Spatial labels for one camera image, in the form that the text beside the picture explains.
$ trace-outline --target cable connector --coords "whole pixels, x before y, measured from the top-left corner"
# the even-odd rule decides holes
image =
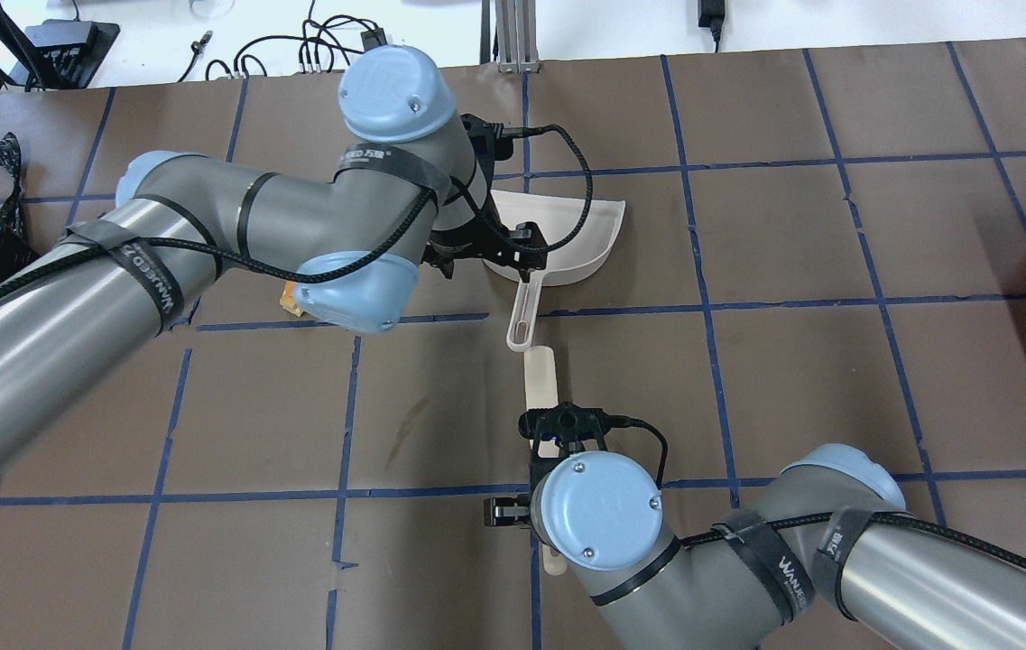
[[[203,54],[204,48],[207,46],[207,42],[212,40],[212,30],[208,29],[203,36],[199,37],[199,41],[194,41],[191,43],[191,52],[195,55]]]
[[[385,29],[381,27],[365,29],[360,33],[360,43],[364,46],[364,52],[367,52],[368,49],[388,45],[388,36],[385,35]]]

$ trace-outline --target orange object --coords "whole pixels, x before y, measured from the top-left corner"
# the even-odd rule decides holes
[[[295,299],[292,297],[292,289],[295,288],[295,283],[284,283],[284,292],[281,293],[281,307],[284,308],[284,312],[289,314],[294,314],[298,318],[304,316],[303,309],[295,303]]]

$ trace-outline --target metal stand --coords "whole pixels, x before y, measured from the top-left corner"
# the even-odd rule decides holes
[[[537,72],[537,0],[497,0],[497,37],[502,72]]]

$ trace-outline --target brown table surface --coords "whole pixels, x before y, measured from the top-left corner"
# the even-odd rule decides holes
[[[627,201],[539,328],[562,397],[669,437],[678,534],[843,442],[913,514],[1026,555],[1026,40],[444,74],[462,112],[565,126]],[[34,245],[149,149],[327,180],[337,82],[0,94]],[[575,169],[534,139],[498,186],[580,196]],[[525,481],[513,284],[423,269],[364,337],[279,292],[229,273],[4,476],[0,647],[615,647],[523,531],[481,526]],[[644,435],[610,444],[656,464]],[[820,604],[763,647],[885,646]]]

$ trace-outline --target power adapter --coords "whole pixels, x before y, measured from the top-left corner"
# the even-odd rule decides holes
[[[63,21],[30,26],[25,33],[40,52],[79,49],[79,54],[84,55],[91,52],[97,30],[90,21]]]
[[[698,27],[709,28],[714,37],[714,52],[722,46],[725,26],[725,0],[698,0]]]
[[[364,46],[364,52],[368,49],[380,48],[381,45],[388,45],[388,37],[385,36],[385,29],[365,29],[360,33],[360,43]]]

